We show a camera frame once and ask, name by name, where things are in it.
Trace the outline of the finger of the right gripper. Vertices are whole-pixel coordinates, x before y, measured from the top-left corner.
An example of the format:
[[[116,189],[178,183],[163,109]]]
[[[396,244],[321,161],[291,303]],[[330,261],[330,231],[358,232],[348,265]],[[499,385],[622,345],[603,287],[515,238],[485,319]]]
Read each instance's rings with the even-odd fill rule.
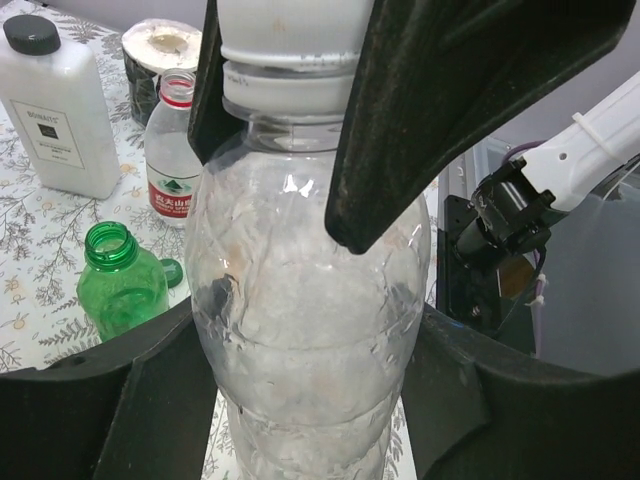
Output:
[[[201,164],[232,136],[241,132],[245,122],[228,113],[223,106],[222,38],[217,0],[208,0],[196,82],[187,130],[189,144]]]
[[[457,156],[612,51],[629,1],[378,1],[341,131],[328,234],[366,252]]]

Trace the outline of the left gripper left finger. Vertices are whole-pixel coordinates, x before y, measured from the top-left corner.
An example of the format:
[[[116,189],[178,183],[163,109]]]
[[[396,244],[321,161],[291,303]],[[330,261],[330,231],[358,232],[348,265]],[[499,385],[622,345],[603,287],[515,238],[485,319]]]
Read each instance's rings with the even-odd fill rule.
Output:
[[[217,387],[190,300],[1,377],[4,479],[198,479]]]

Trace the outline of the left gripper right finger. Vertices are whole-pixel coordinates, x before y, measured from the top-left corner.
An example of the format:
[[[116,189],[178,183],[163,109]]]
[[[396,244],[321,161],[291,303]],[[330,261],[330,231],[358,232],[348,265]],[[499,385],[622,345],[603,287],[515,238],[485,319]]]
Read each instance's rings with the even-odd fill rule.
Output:
[[[639,373],[548,364],[425,307],[402,400],[420,479],[636,479]]]

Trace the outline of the clear bottle red label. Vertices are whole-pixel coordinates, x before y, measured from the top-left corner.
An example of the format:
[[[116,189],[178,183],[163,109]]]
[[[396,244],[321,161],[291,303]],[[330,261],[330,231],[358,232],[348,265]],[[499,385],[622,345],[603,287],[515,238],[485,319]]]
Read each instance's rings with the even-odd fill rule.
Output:
[[[149,203],[165,223],[182,228],[202,170],[187,130],[195,75],[169,69],[159,81],[159,102],[150,115],[144,137]]]

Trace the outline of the green plastic bottle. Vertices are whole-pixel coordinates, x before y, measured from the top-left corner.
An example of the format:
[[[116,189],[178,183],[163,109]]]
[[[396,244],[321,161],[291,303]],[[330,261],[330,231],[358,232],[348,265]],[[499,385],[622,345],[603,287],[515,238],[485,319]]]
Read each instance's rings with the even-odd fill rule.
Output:
[[[105,221],[85,237],[86,266],[76,287],[79,304],[103,342],[169,309],[163,266],[127,227]]]

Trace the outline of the green bottle cap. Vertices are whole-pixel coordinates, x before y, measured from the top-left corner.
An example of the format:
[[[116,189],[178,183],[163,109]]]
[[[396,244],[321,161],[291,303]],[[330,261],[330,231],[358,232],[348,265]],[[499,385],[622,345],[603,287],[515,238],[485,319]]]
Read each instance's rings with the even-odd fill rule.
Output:
[[[181,264],[171,258],[164,258],[160,260],[163,267],[167,286],[169,289],[173,289],[180,285],[184,279],[184,272]]]

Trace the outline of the clear bottle blue white cap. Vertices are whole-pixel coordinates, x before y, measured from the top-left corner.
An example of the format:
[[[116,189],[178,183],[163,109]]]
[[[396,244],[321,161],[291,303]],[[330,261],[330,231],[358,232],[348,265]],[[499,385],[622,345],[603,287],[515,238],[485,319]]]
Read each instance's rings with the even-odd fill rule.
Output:
[[[324,215],[358,61],[224,60],[223,106],[245,127],[204,166],[185,263],[241,474],[379,479],[424,306],[426,204],[362,255],[339,246]]]

